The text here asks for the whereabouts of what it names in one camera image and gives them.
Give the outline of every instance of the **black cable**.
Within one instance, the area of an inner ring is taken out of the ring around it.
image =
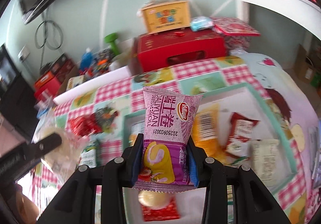
[[[41,49],[42,48],[40,69],[42,68],[42,64],[43,64],[45,46],[47,46],[50,50],[53,50],[53,51],[58,50],[62,54],[62,51],[61,51],[60,47],[62,46],[62,43],[64,41],[64,34],[63,34],[60,26],[56,22],[54,22],[52,20],[48,20],[48,12],[49,12],[49,8],[47,8],[47,10],[46,10],[46,15],[43,12],[41,13],[42,22],[38,26],[38,28],[36,29],[36,33],[35,33],[35,45],[36,45],[37,49]],[[58,45],[57,47],[52,46],[48,41],[48,36],[49,36],[48,35],[48,24],[52,25],[53,41],[54,41],[55,45]],[[42,25],[43,25],[43,37],[44,37],[44,39],[43,39],[43,44],[40,45],[38,43],[38,31],[39,31],[39,28]],[[59,35],[60,35],[60,44],[56,40],[56,30],[59,32]]]

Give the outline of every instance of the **barcode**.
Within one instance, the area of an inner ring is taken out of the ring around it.
[[[203,113],[199,116],[200,137],[204,139],[216,138],[216,128],[211,113]]]

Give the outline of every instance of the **blue bottle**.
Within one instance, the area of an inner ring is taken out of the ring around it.
[[[91,53],[91,49],[87,48],[86,52],[81,57],[79,69],[82,72],[84,72],[85,70],[88,70],[89,66],[91,65],[92,60],[93,60],[93,54]]]

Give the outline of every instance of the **orange box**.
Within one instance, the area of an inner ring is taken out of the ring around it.
[[[35,88],[37,90],[39,90],[39,88],[43,85],[45,85],[47,82],[49,82],[52,78],[54,78],[55,76],[53,75],[53,73],[49,70],[48,72],[46,72],[43,76],[41,76],[41,78],[39,80],[37,80],[35,82]]]

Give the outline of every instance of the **red gift box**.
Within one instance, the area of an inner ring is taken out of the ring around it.
[[[174,64],[226,56],[223,38],[211,29],[190,28],[141,35],[137,56],[144,72]]]
[[[227,52],[238,47],[244,49],[250,46],[251,37],[260,33],[244,21],[233,17],[213,17],[213,30],[224,37]]]
[[[36,82],[35,88],[37,90],[40,89],[43,85],[45,85],[48,81],[53,79],[55,75],[65,66],[65,63],[70,61],[67,55],[63,53],[49,68],[49,70],[43,74]]]
[[[65,64],[60,68],[54,78],[47,81],[43,86],[41,86],[34,94],[36,98],[44,91],[48,90],[48,92],[52,96],[56,96],[57,91],[59,90],[61,84],[66,79],[68,73],[73,69],[75,64],[72,60],[68,59]]]

